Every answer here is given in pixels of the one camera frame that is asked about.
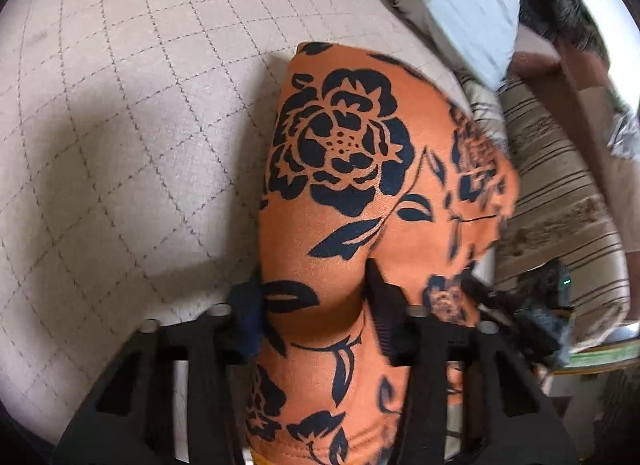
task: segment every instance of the white pillow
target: white pillow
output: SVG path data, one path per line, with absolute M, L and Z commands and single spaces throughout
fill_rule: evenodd
M 466 68 L 492 91 L 500 87 L 513 55 L 520 0 L 394 1 L 450 67 Z

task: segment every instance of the orange floral leggings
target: orange floral leggings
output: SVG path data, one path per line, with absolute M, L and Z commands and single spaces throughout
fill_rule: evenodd
M 517 175 L 410 66 L 306 43 L 289 64 L 260 204 L 265 340 L 245 431 L 259 464 L 379 463 L 408 370 L 380 352 L 365 261 L 412 304 L 473 325 L 460 273 L 513 212 Z M 449 369 L 450 402 L 462 381 Z

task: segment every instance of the bolt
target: bolt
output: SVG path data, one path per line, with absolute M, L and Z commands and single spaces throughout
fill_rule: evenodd
M 429 316 L 429 310 L 419 304 L 410 304 L 406 307 L 406 314 L 409 317 L 423 318 Z
M 490 320 L 482 320 L 478 324 L 478 329 L 480 330 L 481 333 L 485 333 L 487 335 L 494 335 L 498 333 L 498 324 Z
M 231 315 L 231 307 L 226 302 L 212 304 L 207 310 L 207 314 L 212 317 L 227 317 Z
M 140 333 L 155 333 L 159 327 L 160 324 L 156 319 L 145 319 L 140 326 L 138 326 L 138 331 Z

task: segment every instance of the grid pattern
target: grid pattern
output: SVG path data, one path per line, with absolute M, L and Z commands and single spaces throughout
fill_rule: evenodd
M 146 317 L 189 320 L 257 261 L 295 47 L 395 55 L 463 108 L 382 0 L 10 0 L 0 15 L 0 397 L 57 440 Z

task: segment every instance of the striped cushion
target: striped cushion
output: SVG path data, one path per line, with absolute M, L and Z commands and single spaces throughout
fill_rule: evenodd
M 526 85 L 500 92 L 520 197 L 497 246 L 495 285 L 561 257 L 572 274 L 574 350 L 592 347 L 625 318 L 629 281 L 620 236 L 587 165 Z
M 497 95 L 462 70 L 456 72 L 456 77 L 458 77 L 460 86 L 469 101 L 474 121 L 478 127 L 495 143 L 503 155 L 511 158 L 507 128 Z

